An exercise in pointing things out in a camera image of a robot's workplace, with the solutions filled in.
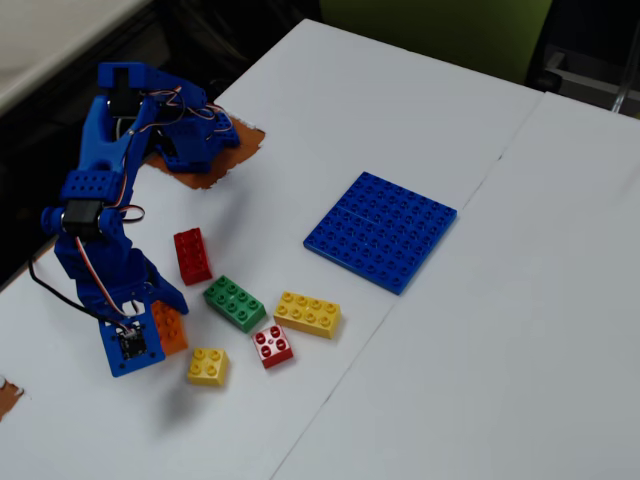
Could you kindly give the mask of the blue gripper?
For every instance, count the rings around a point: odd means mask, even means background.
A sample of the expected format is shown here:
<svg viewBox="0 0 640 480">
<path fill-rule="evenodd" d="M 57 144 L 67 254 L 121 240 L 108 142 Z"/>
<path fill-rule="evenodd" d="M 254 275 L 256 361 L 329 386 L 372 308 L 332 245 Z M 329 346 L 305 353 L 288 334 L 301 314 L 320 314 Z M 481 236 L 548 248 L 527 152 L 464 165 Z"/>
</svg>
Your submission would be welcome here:
<svg viewBox="0 0 640 480">
<path fill-rule="evenodd" d="M 131 255 L 132 241 L 122 227 L 111 227 L 91 241 L 60 227 L 54 232 L 58 235 L 54 252 L 75 281 L 81 304 L 101 320 L 131 321 L 150 315 L 149 304 L 156 301 L 183 315 L 189 313 L 183 294 L 160 275 L 142 251 L 134 249 Z"/>
</svg>

